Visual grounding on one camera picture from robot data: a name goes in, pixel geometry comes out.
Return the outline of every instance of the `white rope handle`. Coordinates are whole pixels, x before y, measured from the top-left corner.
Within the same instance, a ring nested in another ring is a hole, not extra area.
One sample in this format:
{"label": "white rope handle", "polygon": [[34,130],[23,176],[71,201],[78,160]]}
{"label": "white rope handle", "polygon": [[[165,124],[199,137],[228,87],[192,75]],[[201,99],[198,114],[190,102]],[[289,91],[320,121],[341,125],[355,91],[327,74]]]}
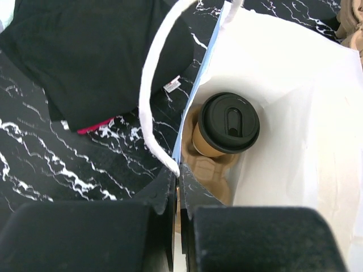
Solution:
{"label": "white rope handle", "polygon": [[[142,69],[140,97],[138,100],[138,115],[143,139],[146,146],[149,148],[150,152],[154,154],[160,160],[160,162],[169,168],[177,177],[180,176],[177,162],[173,160],[164,151],[163,148],[161,148],[153,134],[153,115],[150,108],[151,84],[153,82],[161,50],[163,49],[171,28],[174,26],[176,20],[182,14],[182,12],[184,12],[192,3],[196,1],[197,0],[179,0],[166,15],[163,23],[154,37],[153,43],[151,44],[149,53],[147,54],[146,61]],[[225,21],[223,22],[223,26],[233,20],[243,1],[244,0],[233,0],[231,9]]]}

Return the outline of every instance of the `brown paper cup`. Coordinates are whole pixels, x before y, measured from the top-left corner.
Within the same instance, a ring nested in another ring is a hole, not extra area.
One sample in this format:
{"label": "brown paper cup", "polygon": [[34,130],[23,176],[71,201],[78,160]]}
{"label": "brown paper cup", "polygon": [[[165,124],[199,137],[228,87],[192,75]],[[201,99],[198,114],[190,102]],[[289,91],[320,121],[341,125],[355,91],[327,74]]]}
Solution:
{"label": "brown paper cup", "polygon": [[203,138],[202,134],[200,133],[199,123],[197,123],[196,127],[194,128],[193,132],[193,139],[192,139],[194,148],[203,156],[206,157],[219,157],[224,155],[225,153],[220,152],[209,145],[206,140]]}

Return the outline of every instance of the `table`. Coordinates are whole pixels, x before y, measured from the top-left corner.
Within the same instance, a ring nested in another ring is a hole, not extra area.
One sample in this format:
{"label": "table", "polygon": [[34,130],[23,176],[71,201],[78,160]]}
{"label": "table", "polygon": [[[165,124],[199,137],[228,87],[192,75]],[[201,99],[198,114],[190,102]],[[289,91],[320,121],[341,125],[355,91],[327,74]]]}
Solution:
{"label": "table", "polygon": [[[339,3],[246,0],[245,8],[299,23],[334,40]],[[199,0],[185,12],[195,59],[181,75],[180,88],[152,97],[154,134],[169,154],[222,6],[222,0]],[[0,228],[28,201],[132,198],[160,168],[144,144],[136,110],[93,133],[71,133],[65,124],[50,121],[42,88],[0,51]]]}

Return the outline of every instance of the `white paper bag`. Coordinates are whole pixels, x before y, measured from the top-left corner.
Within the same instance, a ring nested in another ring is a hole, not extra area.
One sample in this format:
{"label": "white paper bag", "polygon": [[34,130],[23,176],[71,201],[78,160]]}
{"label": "white paper bag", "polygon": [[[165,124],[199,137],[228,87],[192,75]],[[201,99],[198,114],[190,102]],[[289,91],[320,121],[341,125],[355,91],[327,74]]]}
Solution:
{"label": "white paper bag", "polygon": [[191,105],[221,91],[241,95],[255,107],[261,127],[256,143],[226,177],[233,205],[318,210],[350,270],[362,271],[363,72],[358,51],[243,8],[221,28],[230,9],[225,2],[173,158],[182,160],[183,123]]}
{"label": "white paper bag", "polygon": [[0,32],[8,27],[14,17],[15,0],[0,0]]}

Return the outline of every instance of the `pink fabric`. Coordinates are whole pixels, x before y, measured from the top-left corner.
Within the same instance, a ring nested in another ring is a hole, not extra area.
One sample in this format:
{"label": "pink fabric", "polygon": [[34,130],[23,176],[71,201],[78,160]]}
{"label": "pink fabric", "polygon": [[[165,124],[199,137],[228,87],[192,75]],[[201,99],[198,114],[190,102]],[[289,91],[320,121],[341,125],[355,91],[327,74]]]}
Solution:
{"label": "pink fabric", "polygon": [[103,121],[103,122],[97,124],[97,125],[90,126],[90,127],[85,128],[85,129],[79,129],[79,130],[77,130],[77,133],[78,134],[87,134],[90,131],[95,131],[100,126],[103,126],[103,125],[106,125],[106,124],[110,123],[112,120],[113,120],[113,118],[110,118],[110,119],[108,119],[106,121]]}

